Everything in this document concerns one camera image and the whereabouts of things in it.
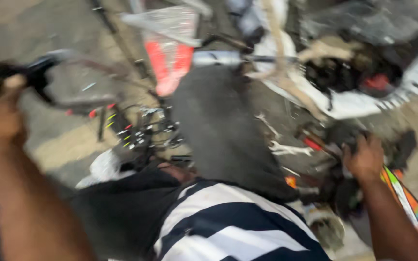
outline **navy and white striped shirt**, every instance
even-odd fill
[[[180,193],[154,249],[162,261],[329,260],[296,211],[215,181]]]

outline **white fabric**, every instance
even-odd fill
[[[185,192],[186,191],[182,191],[182,193],[180,194],[180,198],[185,196],[184,194]],[[255,193],[246,191],[239,187],[228,186],[228,185],[219,183],[219,184],[207,187],[207,188],[203,188],[200,191],[190,195],[185,201],[180,203],[175,209],[171,211],[171,213],[169,214],[167,219],[164,221],[164,224],[161,228],[159,240],[154,245],[154,249],[157,255],[160,255],[161,250],[162,250],[162,237],[169,234],[172,228],[174,228],[175,225],[177,225],[177,223],[180,222],[182,219],[189,217],[201,210],[210,208],[212,206],[216,206],[216,205],[223,204],[223,203],[236,203],[236,202],[254,203],[264,211],[277,213],[283,218],[295,223],[310,238],[317,241],[316,237],[314,236],[312,231],[309,229],[309,227],[307,227],[307,225],[295,213],[291,212],[286,207],[270,202],[267,199]],[[266,235],[269,235],[271,237],[275,233],[277,232],[272,232],[271,234],[267,233]],[[222,237],[224,235],[224,234],[219,234],[219,235],[217,234],[218,233],[216,233],[214,236]],[[282,240],[286,240],[286,242],[288,242],[288,246],[289,246],[288,248],[301,249],[302,246],[299,245],[296,241],[292,242],[290,240],[291,238],[288,235],[286,234],[282,236],[280,236],[280,234],[276,234],[276,235],[279,236],[279,238],[282,238]],[[274,240],[272,242],[272,244],[275,244],[275,243],[278,245],[277,240]]]
[[[280,230],[251,231],[231,226],[213,234],[208,240],[240,261],[250,261],[280,247],[293,251],[307,250]]]

